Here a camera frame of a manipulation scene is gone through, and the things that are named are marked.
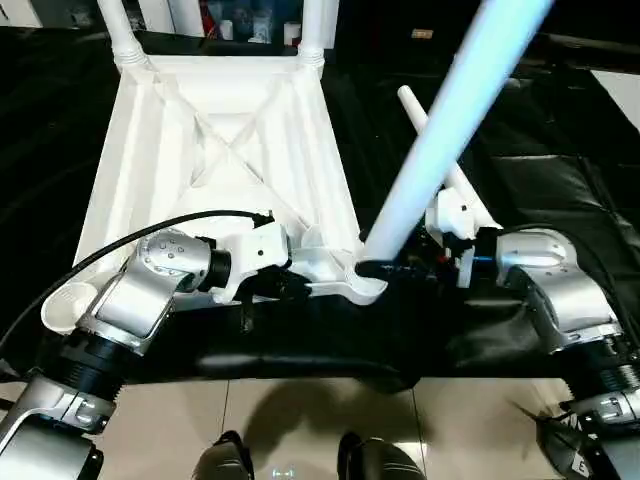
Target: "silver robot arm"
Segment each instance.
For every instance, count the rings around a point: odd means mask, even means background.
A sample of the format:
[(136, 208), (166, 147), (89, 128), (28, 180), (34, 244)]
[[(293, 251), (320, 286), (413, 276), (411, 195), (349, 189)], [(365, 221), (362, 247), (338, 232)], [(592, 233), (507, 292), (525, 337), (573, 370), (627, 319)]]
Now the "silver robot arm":
[(541, 343), (552, 355), (584, 432), (597, 439), (602, 478), (640, 476), (640, 364), (602, 288), (580, 269), (569, 239), (550, 229), (499, 236), (499, 285), (526, 292)]
[(216, 242), (179, 230), (141, 239), (99, 292), (58, 356), (31, 379), (0, 423), (0, 478), (97, 478), (102, 453), (83, 434), (99, 434), (115, 411), (127, 373), (171, 311), (176, 293), (197, 289), (232, 298), (243, 279), (289, 259), (275, 222)]

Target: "light blue pole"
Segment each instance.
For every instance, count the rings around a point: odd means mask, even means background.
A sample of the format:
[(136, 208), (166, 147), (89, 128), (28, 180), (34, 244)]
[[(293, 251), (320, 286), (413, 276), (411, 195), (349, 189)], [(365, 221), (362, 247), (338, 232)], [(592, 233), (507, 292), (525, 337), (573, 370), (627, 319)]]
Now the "light blue pole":
[(367, 238), (393, 260), (495, 101), (553, 0), (485, 0)]

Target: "black wire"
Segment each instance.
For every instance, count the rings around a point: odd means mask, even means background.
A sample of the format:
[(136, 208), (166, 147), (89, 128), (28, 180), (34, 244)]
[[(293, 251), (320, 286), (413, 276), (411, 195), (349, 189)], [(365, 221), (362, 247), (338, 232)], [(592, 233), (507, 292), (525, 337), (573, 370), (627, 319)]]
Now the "black wire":
[(252, 219), (254, 221), (254, 225), (256, 226), (258, 226), (260, 222), (267, 223), (271, 219), (270, 217), (260, 215), (258, 213), (241, 212), (238, 210), (206, 210), (204, 212), (189, 213), (187, 215), (181, 215), (179, 217), (171, 218), (169, 220), (156, 223), (155, 225), (151, 225), (149, 227), (138, 230), (137, 232), (131, 233), (126, 237), (121, 238), (120, 240), (116, 240), (115, 242), (101, 248), (95, 253), (92, 253), (87, 258), (75, 265), (68, 273), (53, 282), (50, 287), (48, 287), (44, 292), (38, 295), (35, 300), (33, 300), (27, 306), (27, 308), (25, 308), (22, 313), (18, 315), (18, 317), (13, 321), (9, 328), (7, 328), (7, 330), (4, 332), (4, 334), (2, 335), (2, 339), (0, 339), (0, 358), (2, 358), (9, 338), (11, 337), (15, 329), (27, 318), (29, 313), (31, 313), (31, 311), (36, 308), (42, 301), (44, 301), (49, 295), (51, 295), (58, 288), (64, 285), (71, 278), (75, 277), (89, 265), (101, 259), (105, 255), (113, 252), (114, 250), (117, 250), (118, 248), (131, 243), (134, 240), (138, 240), (141, 237), (157, 232), (158, 230), (162, 230), (163, 228), (171, 227), (179, 223), (188, 222), (190, 220), (197, 220), (199, 218), (208, 217), (245, 217)]
[(625, 333), (629, 335), (629, 340), (631, 340), (631, 343), (634, 344), (634, 348), (640, 348), (640, 332), (638, 332), (638, 327), (636, 326), (635, 321), (632, 318), (631, 314), (629, 313), (627, 308), (624, 306), (624, 304), (620, 300), (618, 289), (616, 287), (616, 281), (613, 278), (613, 275), (611, 274), (609, 269), (607, 268), (606, 264), (600, 257), (600, 255), (598, 255), (598, 253), (595, 251), (595, 249), (591, 245), (589, 245), (589, 243), (587, 243), (581, 237), (576, 236), (574, 233), (564, 228), (559, 228), (550, 223), (523, 223), (521, 225), (515, 225), (512, 227), (504, 228), (500, 230), (499, 235), (502, 236), (508, 233), (515, 233), (515, 232), (519, 232), (520, 230), (528, 230), (533, 228), (555, 230), (563, 234), (564, 236), (566, 236), (573, 243), (580, 246), (580, 248), (585, 250), (592, 257), (592, 259), (597, 264), (597, 268), (602, 273), (605, 282), (607, 283), (605, 291), (607, 289), (609, 290), (608, 292), (609, 297), (611, 298), (611, 301), (614, 304), (614, 310), (616, 312), (616, 315), (618, 316), (618, 319), (620, 320), (620, 323), (625, 329)]

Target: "black plastic sheet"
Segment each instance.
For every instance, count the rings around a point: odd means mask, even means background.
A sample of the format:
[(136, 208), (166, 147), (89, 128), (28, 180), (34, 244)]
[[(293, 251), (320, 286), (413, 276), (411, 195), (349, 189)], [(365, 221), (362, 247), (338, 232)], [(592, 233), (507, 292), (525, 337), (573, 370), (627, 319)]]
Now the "black plastic sheet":
[[(152, 54), (292, 53), (148, 33), (140, 40)], [(3, 28), (0, 42), (1, 331), (71, 265), (119, 76), (101, 33)], [(411, 86), (428, 109), (447, 64), (325, 67), (323, 89), (363, 229), (415, 138), (397, 88)], [(638, 131), (589, 72), (522, 67), (460, 163), (499, 222), (553, 223), (593, 246), (640, 318), (639, 151)], [(603, 281), (578, 250), (583, 268)], [(522, 303), (500, 295), (491, 292), (487, 303), (399, 286), (366, 308), (328, 297), (176, 315), (133, 380), (555, 375)], [(247, 318), (250, 331), (242, 328)], [(8, 358), (25, 372), (55, 340), (33, 312)]]

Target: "tiled floor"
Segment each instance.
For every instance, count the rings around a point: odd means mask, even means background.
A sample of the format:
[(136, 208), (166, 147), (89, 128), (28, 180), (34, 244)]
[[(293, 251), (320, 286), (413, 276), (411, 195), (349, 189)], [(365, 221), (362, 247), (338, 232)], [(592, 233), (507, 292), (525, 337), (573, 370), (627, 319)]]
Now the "tiled floor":
[[(20, 387), (0, 386), (16, 398)], [(106, 432), (101, 480), (189, 479), (224, 430), (251, 448), (258, 480), (333, 480), (347, 431), (403, 448), (429, 480), (558, 478), (515, 405), (567, 398), (551, 380), (425, 379), (382, 395), (355, 380), (242, 380), (126, 388)]]

